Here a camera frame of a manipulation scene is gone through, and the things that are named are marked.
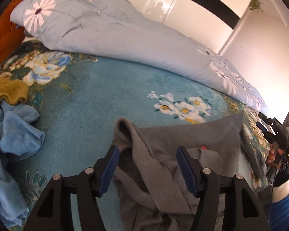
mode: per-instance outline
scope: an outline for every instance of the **green plant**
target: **green plant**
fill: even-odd
[[[249,4],[249,9],[252,10],[252,11],[259,11],[261,10],[263,12],[263,10],[261,9],[261,5],[263,3],[260,2],[260,0],[252,0]]]

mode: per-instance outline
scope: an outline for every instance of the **blue gripper pad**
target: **blue gripper pad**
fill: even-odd
[[[120,157],[119,148],[115,147],[100,179],[100,188],[99,188],[100,195],[103,195],[103,193],[107,192],[113,174],[115,173],[116,167],[118,165],[119,157]]]
[[[176,150],[176,161],[179,164],[188,191],[195,196],[198,192],[196,177],[180,147]]]
[[[256,126],[262,131],[262,132],[267,132],[268,130],[266,129],[265,126],[263,126],[260,122],[256,122]]]

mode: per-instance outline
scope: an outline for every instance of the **yellow knitted cloth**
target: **yellow knitted cloth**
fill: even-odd
[[[29,87],[21,80],[8,80],[0,78],[0,102],[4,99],[10,105],[26,102]]]

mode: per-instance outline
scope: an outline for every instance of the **black stripe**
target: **black stripe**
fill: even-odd
[[[192,0],[195,3],[198,3],[205,9],[212,12],[223,22],[225,22],[232,29],[235,28],[240,18],[236,13],[234,13],[227,5],[225,5],[220,0]]]

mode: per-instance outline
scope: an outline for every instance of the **white wall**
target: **white wall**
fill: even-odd
[[[146,18],[177,29],[218,52],[233,29],[216,15],[191,0],[129,0]],[[239,17],[251,0],[221,0]]]
[[[269,117],[283,122],[289,112],[289,27],[263,13],[246,16],[222,55],[259,90]]]
[[[289,27],[289,10],[282,0],[260,0],[263,13]]]

